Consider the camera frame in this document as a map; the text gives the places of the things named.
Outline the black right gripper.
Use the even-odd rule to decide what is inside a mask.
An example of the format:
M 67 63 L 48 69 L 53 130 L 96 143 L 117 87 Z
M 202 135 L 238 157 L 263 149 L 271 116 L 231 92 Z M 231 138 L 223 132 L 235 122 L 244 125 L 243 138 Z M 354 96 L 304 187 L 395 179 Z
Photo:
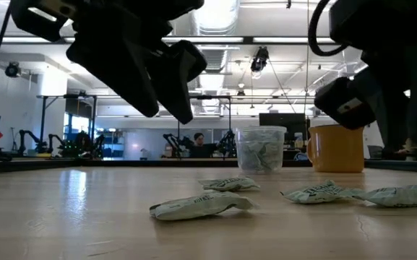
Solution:
M 354 78 L 339 77 L 322 87 L 314 104 L 340 125 L 357 129 L 377 121 L 384 144 L 382 159 L 401 159 L 408 130 L 410 46 L 363 51 L 366 68 Z M 417 147 L 417 67 L 412 76 L 410 138 Z

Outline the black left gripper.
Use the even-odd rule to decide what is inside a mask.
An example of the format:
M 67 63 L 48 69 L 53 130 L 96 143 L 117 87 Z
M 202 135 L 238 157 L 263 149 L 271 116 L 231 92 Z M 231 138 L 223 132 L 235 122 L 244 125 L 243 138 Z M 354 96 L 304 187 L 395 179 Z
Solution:
M 146 117 L 157 101 L 182 124 L 193 119 L 187 84 L 207 67 L 190 41 L 169 46 L 162 39 L 180 16 L 205 0 L 11 0 L 15 25 L 49 42 L 72 21 L 74 42 L 66 51 L 79 64 Z M 161 53 L 147 63 L 141 50 Z

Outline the green white stevia packet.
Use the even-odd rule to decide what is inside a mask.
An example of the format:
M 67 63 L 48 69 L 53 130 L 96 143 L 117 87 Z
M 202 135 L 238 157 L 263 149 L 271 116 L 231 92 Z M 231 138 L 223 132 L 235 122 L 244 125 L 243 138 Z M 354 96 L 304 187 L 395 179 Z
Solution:
M 266 172 L 274 172 L 283 164 L 282 150 L 265 150 L 259 153 L 259 161 L 262 169 Z
M 260 185 L 248 177 L 223 178 L 199 181 L 204 190 L 213 191 L 243 191 L 247 189 L 259 189 Z
M 417 207 L 417 185 L 378 188 L 352 197 L 383 207 Z
M 363 193 L 362 189 L 338 186 L 331 180 L 314 186 L 280 192 L 285 199 L 297 204 L 328 203 L 338 199 L 352 198 Z
M 242 170 L 261 171 L 262 163 L 254 152 L 241 153 L 238 155 L 238 166 Z
M 190 220 L 217 215 L 230 208 L 250 210 L 258 205 L 250 198 L 226 191 L 214 191 L 151 206 L 150 215 L 157 220 Z

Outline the person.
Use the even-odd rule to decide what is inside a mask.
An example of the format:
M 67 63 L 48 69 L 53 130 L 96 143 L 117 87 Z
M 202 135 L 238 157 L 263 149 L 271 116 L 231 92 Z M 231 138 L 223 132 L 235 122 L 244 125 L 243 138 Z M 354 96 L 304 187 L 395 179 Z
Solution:
M 194 143 L 189 148 L 189 156 L 190 158 L 210 158 L 217 149 L 216 143 L 205 144 L 203 133 L 196 133 Z

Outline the orange mug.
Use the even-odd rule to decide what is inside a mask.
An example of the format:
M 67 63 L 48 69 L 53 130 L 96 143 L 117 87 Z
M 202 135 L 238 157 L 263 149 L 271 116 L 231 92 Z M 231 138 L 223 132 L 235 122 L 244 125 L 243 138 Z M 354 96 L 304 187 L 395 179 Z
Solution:
M 324 125 L 311 127 L 309 133 L 306 155 L 316 172 L 363 171 L 363 128 L 350 130 L 341 125 Z

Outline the rig crossbar with lights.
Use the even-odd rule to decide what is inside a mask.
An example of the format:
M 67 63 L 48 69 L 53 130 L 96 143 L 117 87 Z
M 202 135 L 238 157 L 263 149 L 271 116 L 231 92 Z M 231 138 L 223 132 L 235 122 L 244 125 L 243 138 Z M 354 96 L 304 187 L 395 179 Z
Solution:
M 96 37 L 97 40 L 111 40 L 112 37 L 102 36 Z M 61 40 L 54 42 L 48 41 L 39 37 L 29 37 L 29 36 L 7 36 L 3 37 L 2 43 L 6 44 L 67 44 L 73 43 L 75 40 L 74 37 L 63 37 Z M 244 36 L 244 37 L 230 37 L 230 36 L 168 36 L 161 39 L 164 43 L 172 44 L 180 40 L 188 40 L 197 45 L 307 45 L 307 37 L 253 37 L 253 36 Z M 329 37 L 318 37 L 317 42 L 319 45 L 326 46 L 336 46 L 337 43 L 334 42 Z

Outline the black monitor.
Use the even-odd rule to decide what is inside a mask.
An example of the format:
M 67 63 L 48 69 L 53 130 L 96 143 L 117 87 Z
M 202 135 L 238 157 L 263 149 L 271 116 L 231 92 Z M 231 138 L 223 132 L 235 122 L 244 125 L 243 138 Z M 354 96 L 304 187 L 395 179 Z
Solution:
M 308 137 L 309 121 L 304 113 L 260 113 L 259 125 L 286 127 L 285 143 L 290 145 Z

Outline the clear plastic cup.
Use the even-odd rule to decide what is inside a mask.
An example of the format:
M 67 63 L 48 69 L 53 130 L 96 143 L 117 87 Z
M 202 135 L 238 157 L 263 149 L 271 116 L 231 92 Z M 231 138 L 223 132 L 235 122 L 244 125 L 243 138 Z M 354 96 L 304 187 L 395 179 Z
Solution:
M 235 142 L 238 155 L 241 153 L 254 152 L 259 157 L 259 153 L 265 150 L 284 150 L 286 127 L 282 126 L 250 126 L 237 128 L 235 131 Z M 247 171 L 247 173 L 275 173 L 261 171 Z

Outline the black ceiling spotlight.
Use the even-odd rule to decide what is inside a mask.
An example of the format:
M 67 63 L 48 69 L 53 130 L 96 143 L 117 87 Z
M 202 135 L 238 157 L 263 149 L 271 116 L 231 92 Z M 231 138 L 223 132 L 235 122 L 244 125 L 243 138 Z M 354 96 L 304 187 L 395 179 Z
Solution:
M 18 62 L 9 62 L 8 66 L 5 69 L 5 74 L 7 77 L 17 78 L 22 74 L 20 65 Z

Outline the black background rig frame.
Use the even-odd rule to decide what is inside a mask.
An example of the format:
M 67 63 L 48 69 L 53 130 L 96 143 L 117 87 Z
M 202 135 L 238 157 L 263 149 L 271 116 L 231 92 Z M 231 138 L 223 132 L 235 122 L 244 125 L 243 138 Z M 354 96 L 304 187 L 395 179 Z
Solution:
M 228 130 L 233 131 L 232 97 L 229 95 L 192 95 L 193 120 L 183 126 L 177 124 L 177 135 L 173 138 L 173 155 L 178 159 L 189 156 L 189 148 L 194 143 L 194 135 L 203 133 L 205 144 L 216 143 L 223 138 Z M 223 160 L 216 150 L 210 158 Z
M 81 100 L 81 99 L 93 99 L 92 105 L 92 115 L 91 115 L 91 123 L 89 127 L 90 138 L 94 137 L 94 128 L 96 122 L 96 115 L 97 115 L 97 104 L 98 104 L 98 96 L 97 95 L 80 95 L 80 94 L 65 94 L 65 95 L 37 95 L 37 98 L 42 99 L 42 112 L 40 118 L 40 137 L 39 140 L 43 141 L 44 138 L 44 128 L 45 128 L 45 121 L 46 121 L 46 109 L 54 103 L 58 99 L 74 99 L 74 100 Z

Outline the silver ventilation duct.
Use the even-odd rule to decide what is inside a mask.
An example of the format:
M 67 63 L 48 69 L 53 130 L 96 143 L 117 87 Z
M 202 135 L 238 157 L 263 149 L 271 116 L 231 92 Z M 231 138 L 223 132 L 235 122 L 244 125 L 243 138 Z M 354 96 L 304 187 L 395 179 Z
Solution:
M 203 7 L 192 13 L 196 36 L 231 36 L 236 29 L 240 0 L 205 0 Z M 199 45 L 207 61 L 204 74 L 198 77 L 203 95 L 219 95 L 225 80 L 230 56 L 228 45 Z

